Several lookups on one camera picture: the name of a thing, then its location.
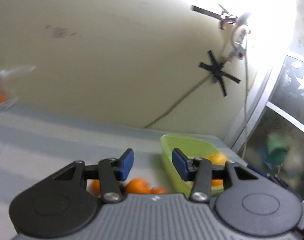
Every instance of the green bucket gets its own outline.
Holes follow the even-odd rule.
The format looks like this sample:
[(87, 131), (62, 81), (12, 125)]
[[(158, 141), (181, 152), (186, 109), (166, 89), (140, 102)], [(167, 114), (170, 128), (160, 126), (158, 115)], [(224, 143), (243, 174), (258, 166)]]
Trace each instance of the green bucket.
[[(183, 181), (173, 166), (173, 149), (179, 148), (189, 158), (206, 158), (211, 154), (219, 152), (219, 150), (212, 143), (205, 140), (176, 134), (163, 135), (160, 138), (160, 142), (163, 148), (162, 162), (165, 170), (170, 177), (176, 192), (182, 192), (185, 194), (186, 198), (188, 198), (193, 184), (190, 181)], [(211, 188), (212, 195), (221, 193), (222, 191), (223, 186), (213, 186)]]

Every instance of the white bird decal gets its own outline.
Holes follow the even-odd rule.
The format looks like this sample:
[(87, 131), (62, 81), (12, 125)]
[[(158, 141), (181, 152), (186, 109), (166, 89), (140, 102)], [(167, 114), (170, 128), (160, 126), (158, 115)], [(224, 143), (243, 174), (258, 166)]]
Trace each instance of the white bird decal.
[(298, 87), (298, 90), (300, 89), (304, 89), (304, 76), (302, 76), (302, 78), (297, 78), (296, 80), (299, 82), (300, 86)]

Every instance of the plastic bag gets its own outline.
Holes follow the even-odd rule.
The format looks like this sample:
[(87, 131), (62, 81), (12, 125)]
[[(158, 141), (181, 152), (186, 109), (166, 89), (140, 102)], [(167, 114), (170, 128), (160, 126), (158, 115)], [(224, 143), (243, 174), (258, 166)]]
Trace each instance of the plastic bag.
[(9, 88), (8, 81), (12, 78), (27, 74), (33, 69), (35, 69), (35, 66), (22, 66), (11, 70), (0, 70), (0, 111), (9, 109), (18, 101), (14, 90)]

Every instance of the white logo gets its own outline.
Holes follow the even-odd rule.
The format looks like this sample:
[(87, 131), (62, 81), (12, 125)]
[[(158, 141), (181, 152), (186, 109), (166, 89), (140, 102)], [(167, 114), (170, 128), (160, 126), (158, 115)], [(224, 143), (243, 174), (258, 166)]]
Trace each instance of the white logo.
[(151, 197), (151, 200), (153, 200), (153, 201), (158, 201), (160, 199), (161, 198), (158, 195), (155, 195), (155, 196)]

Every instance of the circular cover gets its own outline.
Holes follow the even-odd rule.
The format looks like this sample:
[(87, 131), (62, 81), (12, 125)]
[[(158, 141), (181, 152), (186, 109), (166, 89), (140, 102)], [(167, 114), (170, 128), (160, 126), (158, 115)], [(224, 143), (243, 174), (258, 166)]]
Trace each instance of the circular cover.
[(260, 189), (252, 183), (243, 181), (217, 198), (215, 210), (223, 222), (252, 236), (275, 236), (295, 228), (302, 214), (298, 198), (277, 185)]
[(82, 188), (57, 182), (50, 188), (34, 187), (10, 205), (10, 218), (18, 232), (40, 238), (69, 235), (95, 216), (97, 200)]

